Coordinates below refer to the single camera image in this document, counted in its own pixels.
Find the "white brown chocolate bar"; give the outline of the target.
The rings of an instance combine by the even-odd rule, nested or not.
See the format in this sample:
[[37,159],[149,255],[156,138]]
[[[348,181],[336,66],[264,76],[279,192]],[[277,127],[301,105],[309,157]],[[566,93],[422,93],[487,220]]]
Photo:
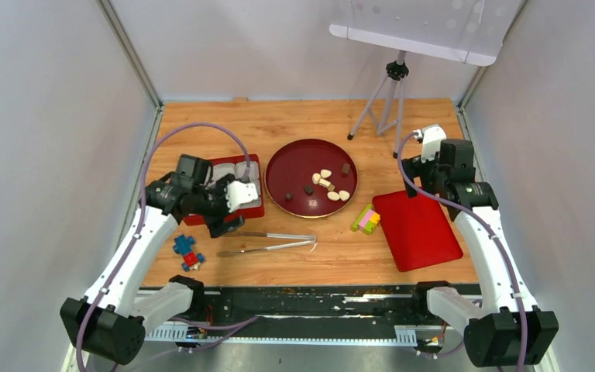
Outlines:
[[328,192],[335,190],[335,185],[326,178],[321,178],[318,182],[319,185],[326,188]]

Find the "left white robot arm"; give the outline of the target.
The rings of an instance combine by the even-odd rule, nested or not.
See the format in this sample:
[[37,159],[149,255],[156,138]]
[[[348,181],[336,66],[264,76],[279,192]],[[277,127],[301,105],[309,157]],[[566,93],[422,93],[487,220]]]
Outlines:
[[201,216],[212,238],[238,229],[242,216],[229,220],[241,205],[259,197],[248,175],[226,174],[213,185],[209,160],[182,155],[174,171],[145,184],[129,231],[99,278],[79,299],[67,298],[60,317],[77,352],[112,361],[132,362],[146,334],[177,315],[196,320],[206,310],[205,286],[177,275],[155,294],[137,293],[163,244],[189,215]]

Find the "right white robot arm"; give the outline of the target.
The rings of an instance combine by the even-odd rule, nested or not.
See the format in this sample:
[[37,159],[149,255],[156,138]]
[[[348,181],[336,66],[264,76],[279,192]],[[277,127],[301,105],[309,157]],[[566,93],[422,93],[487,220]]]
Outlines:
[[449,284],[429,284],[412,301],[412,315],[421,323],[440,318],[451,325],[476,367],[542,371],[552,363],[559,321],[553,311],[540,309],[513,261],[496,195],[487,182],[476,181],[473,144],[431,140],[421,131],[407,138],[435,148],[397,162],[408,196],[446,206],[470,252],[482,295],[476,305]]

